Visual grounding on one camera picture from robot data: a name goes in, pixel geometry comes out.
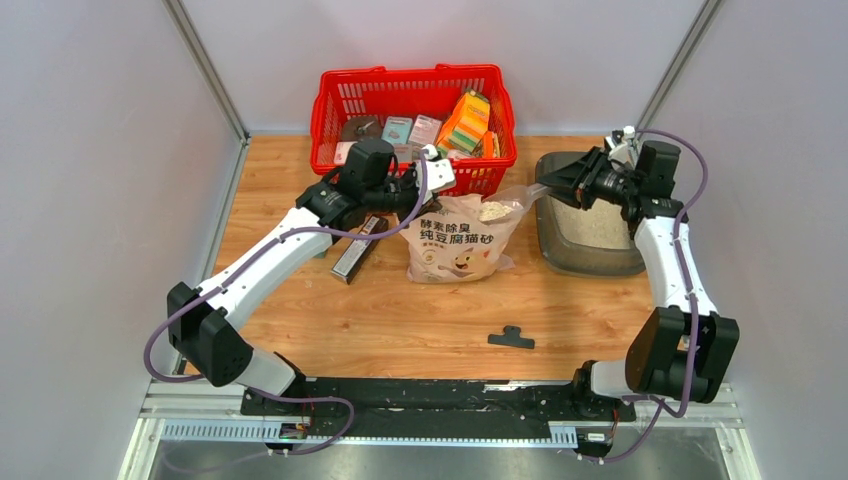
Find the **clear plastic scoop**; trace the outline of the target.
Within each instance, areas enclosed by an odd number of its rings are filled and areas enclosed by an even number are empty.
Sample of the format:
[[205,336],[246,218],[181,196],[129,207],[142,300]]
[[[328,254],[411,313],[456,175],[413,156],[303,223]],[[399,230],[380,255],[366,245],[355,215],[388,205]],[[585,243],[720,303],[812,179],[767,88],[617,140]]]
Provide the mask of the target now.
[[478,220],[492,224],[507,218],[520,218],[537,200],[550,192],[550,187],[540,183],[509,187],[481,201]]

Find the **pink cat litter bag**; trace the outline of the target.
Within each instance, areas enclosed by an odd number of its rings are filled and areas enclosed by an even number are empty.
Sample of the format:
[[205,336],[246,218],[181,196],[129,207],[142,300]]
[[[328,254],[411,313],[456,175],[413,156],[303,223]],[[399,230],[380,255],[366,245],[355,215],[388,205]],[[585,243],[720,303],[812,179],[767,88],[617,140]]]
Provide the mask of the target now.
[[442,197],[439,207],[419,215],[401,236],[408,243],[407,279],[421,284],[472,282],[514,267],[504,253],[520,218],[484,224],[479,195]]

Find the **black bag clip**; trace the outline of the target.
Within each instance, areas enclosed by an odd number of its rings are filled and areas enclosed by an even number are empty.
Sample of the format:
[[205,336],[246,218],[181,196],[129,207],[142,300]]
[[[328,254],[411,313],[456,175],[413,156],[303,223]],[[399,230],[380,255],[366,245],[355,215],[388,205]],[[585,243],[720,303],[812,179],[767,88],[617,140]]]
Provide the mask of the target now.
[[489,334],[487,343],[511,348],[532,350],[535,340],[522,336],[522,329],[514,325],[505,325],[500,334]]

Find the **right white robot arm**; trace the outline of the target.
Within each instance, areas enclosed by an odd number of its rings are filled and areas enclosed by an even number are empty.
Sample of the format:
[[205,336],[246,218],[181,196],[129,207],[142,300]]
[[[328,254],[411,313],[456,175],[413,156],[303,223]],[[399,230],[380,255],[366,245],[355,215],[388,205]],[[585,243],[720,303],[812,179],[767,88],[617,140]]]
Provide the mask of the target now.
[[634,165],[623,150],[593,147],[556,169],[538,168],[550,197],[579,210],[603,200],[621,209],[648,275],[654,309],[617,362],[588,361],[574,376],[570,404],[598,417],[611,398],[676,400],[676,414],[718,394],[740,339],[736,320],[720,314],[706,292],[689,242],[689,204],[674,199],[678,146],[642,143]]

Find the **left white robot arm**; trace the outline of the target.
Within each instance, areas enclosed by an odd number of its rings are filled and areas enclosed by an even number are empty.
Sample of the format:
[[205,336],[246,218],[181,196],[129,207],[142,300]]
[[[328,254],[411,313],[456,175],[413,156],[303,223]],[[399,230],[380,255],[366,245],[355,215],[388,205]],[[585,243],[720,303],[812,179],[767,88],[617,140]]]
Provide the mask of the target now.
[[215,387],[239,384],[267,394],[283,415],[304,405],[298,370],[280,355],[251,345],[240,329],[255,310],[302,265],[341,238],[366,240],[355,230],[370,214],[393,214],[407,227],[456,177],[449,159],[433,145],[406,169],[392,144],[380,139],[353,144],[346,160],[309,186],[283,219],[229,267],[192,287],[173,286],[168,318],[151,338],[169,344],[196,369],[187,381]]

